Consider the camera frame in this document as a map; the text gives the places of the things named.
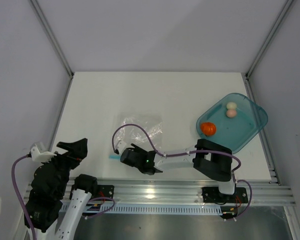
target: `metal frame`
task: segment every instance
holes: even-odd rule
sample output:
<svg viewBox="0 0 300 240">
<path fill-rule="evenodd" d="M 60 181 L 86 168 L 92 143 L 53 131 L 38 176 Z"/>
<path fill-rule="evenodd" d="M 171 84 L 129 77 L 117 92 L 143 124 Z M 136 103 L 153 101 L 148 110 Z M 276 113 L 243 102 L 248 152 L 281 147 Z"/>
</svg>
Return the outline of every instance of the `metal frame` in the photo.
<svg viewBox="0 0 300 240">
<path fill-rule="evenodd" d="M 249 67 L 249 69 L 246 73 L 246 77 L 247 77 L 248 80 L 249 80 L 251 74 L 256 69 L 258 63 L 261 61 L 262 57 L 265 55 L 265 53 L 266 53 L 268 47 L 270 46 L 270 44 L 272 43 L 273 39 L 277 35 L 278 30 L 280 29 L 280 27 L 282 26 L 284 20 L 288 16 L 288 14 L 289 14 L 290 10 L 292 9 L 294 3 L 295 3 L 295 0 L 287 0 L 285 2 L 285 4 L 283 5 L 278 17 L 276 18 L 274 24 L 271 27 L 270 32 L 268 33 L 267 37 L 265 38 L 261 48 L 259 49 L 257 55 L 255 56 L 251 66 Z"/>
<path fill-rule="evenodd" d="M 46 35 L 46 37 L 49 39 L 52 48 L 55 51 L 55 54 L 57 55 L 57 57 L 59 58 L 61 64 L 63 65 L 66 73 L 68 74 L 69 78 L 71 79 L 74 75 L 73 71 L 71 70 L 71 67 L 55 37 L 54 32 L 52 31 L 47 18 L 44 15 L 44 12 L 42 11 L 39 3 L 37 0 L 28 0 L 33 12 L 35 13 L 38 21 L 40 22 L 42 29 Z"/>
<path fill-rule="evenodd" d="M 75 179 L 70 178 L 62 202 L 69 204 L 71 186 Z M 217 187 L 213 180 L 197 181 L 165 181 L 165 180 L 122 180 L 122 179 L 101 179 L 99 185 L 114 185 L 113 199 L 117 205 L 176 205 L 176 206 L 214 206 L 213 203 L 203 203 L 202 187 Z M 276 183 L 251 182 L 253 199 L 251 206 L 296 206 L 292 190 L 289 186 L 279 186 Z M 27 202 L 31 190 L 28 185 L 24 201 Z"/>
<path fill-rule="evenodd" d="M 53 129 L 52 138 L 49 144 L 49 149 L 52 148 L 54 142 L 60 119 L 63 113 L 63 109 L 70 91 L 73 71 L 38 3 L 38 0 L 28 0 L 38 21 L 40 22 L 43 31 L 45 32 L 47 38 L 49 39 L 51 46 L 53 47 L 57 57 L 62 63 L 66 73 L 69 76 L 70 82 L 67 86 L 67 91 L 64 96 L 62 107 L 56 122 L 55 128 Z M 247 73 L 243 75 L 243 81 L 246 87 L 247 95 L 250 99 L 255 101 L 253 90 L 251 88 L 249 78 L 259 62 L 262 60 L 266 50 L 272 43 L 274 37 L 276 36 L 279 28 L 287 17 L 288 13 L 293 7 L 295 0 L 287 0 L 282 7 L 276 21 L 271 27 L 266 39 L 264 40 L 260 50 L 258 51 L 256 57 L 254 58 L 250 68 Z M 288 186 L 281 186 L 278 180 L 277 173 L 275 172 L 274 157 L 269 146 L 269 141 L 267 139 L 266 132 L 262 130 L 259 133 L 264 154 L 269 166 L 269 171 L 271 175 L 271 182 L 251 182 L 253 190 L 253 200 L 252 206 L 284 206 L 290 230 L 294 239 L 300 239 L 300 223 L 297 218 L 296 213 L 296 203 L 292 194 L 292 190 Z M 195 206 L 200 205 L 203 207 L 203 199 L 201 196 L 201 188 L 207 186 L 217 186 L 217 183 L 212 180 L 198 180 L 198 181 L 151 181 L 151 180 L 122 180 L 122 179 L 99 179 L 99 184 L 103 185 L 114 185 L 115 195 L 114 199 L 119 205 L 129 204 L 129 205 L 175 205 L 175 206 Z M 71 185 L 74 183 L 72 178 L 66 189 L 64 204 L 66 205 L 69 201 L 69 195 L 71 190 Z M 31 186 L 28 186 L 24 200 L 27 201 L 29 197 Z M 16 236 L 20 237 L 25 234 L 25 226 L 22 224 L 23 217 L 20 218 L 19 227 Z"/>
</svg>

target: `pink egg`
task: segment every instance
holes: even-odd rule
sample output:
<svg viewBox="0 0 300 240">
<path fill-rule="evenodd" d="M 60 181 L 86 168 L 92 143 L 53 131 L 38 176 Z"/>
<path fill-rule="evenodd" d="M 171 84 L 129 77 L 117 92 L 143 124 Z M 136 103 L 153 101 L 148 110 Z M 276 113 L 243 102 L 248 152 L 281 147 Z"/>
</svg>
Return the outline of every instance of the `pink egg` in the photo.
<svg viewBox="0 0 300 240">
<path fill-rule="evenodd" d="M 234 109 L 229 109 L 228 111 L 226 111 L 226 116 L 228 118 L 234 118 L 235 116 L 237 116 L 237 111 Z"/>
</svg>

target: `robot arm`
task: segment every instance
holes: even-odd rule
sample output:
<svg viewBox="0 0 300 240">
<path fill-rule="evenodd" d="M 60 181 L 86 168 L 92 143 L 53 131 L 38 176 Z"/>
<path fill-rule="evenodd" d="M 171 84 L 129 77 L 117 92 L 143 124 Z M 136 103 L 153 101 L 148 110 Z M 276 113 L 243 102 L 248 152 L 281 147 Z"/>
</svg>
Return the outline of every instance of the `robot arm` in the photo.
<svg viewBox="0 0 300 240">
<path fill-rule="evenodd" d="M 210 160 L 207 160 L 208 153 L 191 153 L 196 150 L 208 150 L 232 154 L 232 151 L 224 146 L 206 139 L 199 139 L 194 146 L 164 152 L 163 156 L 155 151 L 145 151 L 134 144 L 132 146 L 123 151 L 120 161 L 131 167 L 136 167 L 143 174 L 153 175 L 171 169 L 195 168 L 210 179 L 217 181 L 221 194 L 233 195 L 235 192 L 235 183 L 231 172 L 231 157 L 212 153 Z"/>
<path fill-rule="evenodd" d="M 57 147 L 67 150 L 64 154 L 44 151 L 43 145 L 39 143 L 31 148 L 32 160 L 43 162 L 34 173 L 32 190 L 25 205 L 34 225 L 37 240 L 73 240 L 88 201 L 92 196 L 98 195 L 97 179 L 85 174 L 79 175 L 71 189 L 70 206 L 56 231 L 59 210 L 63 205 L 61 200 L 66 191 L 70 171 L 87 156 L 87 143 L 86 138 L 73 143 L 59 142 Z M 24 223 L 33 239 L 26 219 Z"/>
</svg>

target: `metal floor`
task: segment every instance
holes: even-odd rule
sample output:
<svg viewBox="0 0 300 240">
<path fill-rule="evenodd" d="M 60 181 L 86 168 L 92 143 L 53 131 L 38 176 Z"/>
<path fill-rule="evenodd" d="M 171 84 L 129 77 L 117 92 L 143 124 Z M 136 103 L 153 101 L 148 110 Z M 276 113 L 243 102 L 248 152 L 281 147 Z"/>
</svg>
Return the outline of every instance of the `metal floor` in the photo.
<svg viewBox="0 0 300 240">
<path fill-rule="evenodd" d="M 251 207 L 237 222 L 219 216 L 104 214 L 82 219 L 75 240 L 292 240 L 283 207 Z"/>
</svg>

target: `orange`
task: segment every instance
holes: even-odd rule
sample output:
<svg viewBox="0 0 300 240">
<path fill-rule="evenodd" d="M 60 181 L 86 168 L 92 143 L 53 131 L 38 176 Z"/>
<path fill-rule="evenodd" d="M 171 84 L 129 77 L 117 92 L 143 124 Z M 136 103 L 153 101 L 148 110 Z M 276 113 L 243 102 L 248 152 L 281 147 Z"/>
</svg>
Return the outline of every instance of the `orange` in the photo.
<svg viewBox="0 0 300 240">
<path fill-rule="evenodd" d="M 217 132 L 217 127 L 212 122 L 201 123 L 200 129 L 206 136 L 212 136 Z"/>
</svg>

